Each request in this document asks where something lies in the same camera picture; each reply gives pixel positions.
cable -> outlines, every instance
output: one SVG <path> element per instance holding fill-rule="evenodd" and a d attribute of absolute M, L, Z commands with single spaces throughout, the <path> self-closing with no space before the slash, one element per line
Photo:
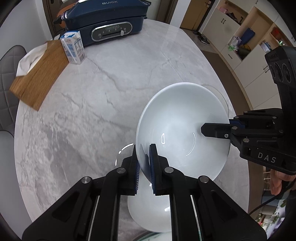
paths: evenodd
<path fill-rule="evenodd" d="M 269 200 L 267 200 L 266 202 L 262 203 L 261 205 L 259 205 L 255 209 L 253 209 L 251 212 L 249 212 L 249 215 L 251 215 L 253 212 L 255 212 L 256 210 L 258 210 L 259 208 L 265 206 L 266 204 L 272 202 L 277 197 L 283 195 L 286 191 L 288 191 L 290 188 L 292 188 L 294 186 L 295 182 L 296 182 L 296 178 L 285 189 L 281 190 L 281 192 L 278 195 L 270 198 Z"/>

milk carton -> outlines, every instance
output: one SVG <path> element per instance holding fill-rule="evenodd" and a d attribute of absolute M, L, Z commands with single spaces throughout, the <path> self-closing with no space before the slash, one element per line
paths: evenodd
<path fill-rule="evenodd" d="M 81 62 L 85 59 L 85 53 L 81 41 L 80 31 L 66 32 L 60 37 L 60 40 L 69 62 L 72 64 L 81 64 Z"/>

human hand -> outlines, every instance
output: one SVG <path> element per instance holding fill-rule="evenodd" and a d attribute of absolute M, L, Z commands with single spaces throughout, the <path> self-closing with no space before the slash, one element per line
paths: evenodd
<path fill-rule="evenodd" d="M 273 169 L 270 170 L 270 191 L 272 195 L 278 195 L 281 192 L 281 182 L 287 181 L 291 182 L 296 178 L 296 175 L 290 176 L 287 174 L 284 174 L 279 171 L 275 171 Z M 296 183 L 291 188 L 291 190 L 296 189 Z"/>

white marble tabletop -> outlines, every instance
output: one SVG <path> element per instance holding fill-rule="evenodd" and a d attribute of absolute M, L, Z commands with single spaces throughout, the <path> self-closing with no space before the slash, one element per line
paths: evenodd
<path fill-rule="evenodd" d="M 229 117 L 235 116 L 207 59 L 174 26 L 145 20 L 140 33 L 91 45 L 85 53 L 81 65 L 64 69 L 38 112 L 19 104 L 15 165 L 33 221 L 80 178 L 102 177 L 115 168 L 123 158 L 118 152 L 135 142 L 145 105 L 162 88 L 177 82 L 212 85 L 226 99 Z M 248 165 L 235 147 L 215 182 L 247 210 Z M 119 240 L 130 241 L 143 231 L 122 197 Z"/>

gray chair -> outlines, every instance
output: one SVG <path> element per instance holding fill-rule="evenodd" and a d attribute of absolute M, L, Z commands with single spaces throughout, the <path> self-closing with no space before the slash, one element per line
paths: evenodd
<path fill-rule="evenodd" d="M 15 169 L 14 138 L 8 131 L 0 131 L 0 214 L 20 238 L 32 223 L 20 193 Z"/>
<path fill-rule="evenodd" d="M 17 72 L 18 62 L 26 55 L 22 46 L 14 46 L 0 60 L 0 130 L 14 135 L 19 99 L 9 90 Z"/>
<path fill-rule="evenodd" d="M 32 223 L 15 169 L 13 135 L 19 100 L 9 91 L 25 54 L 22 46 L 14 46 L 0 60 L 0 240 L 19 240 Z"/>

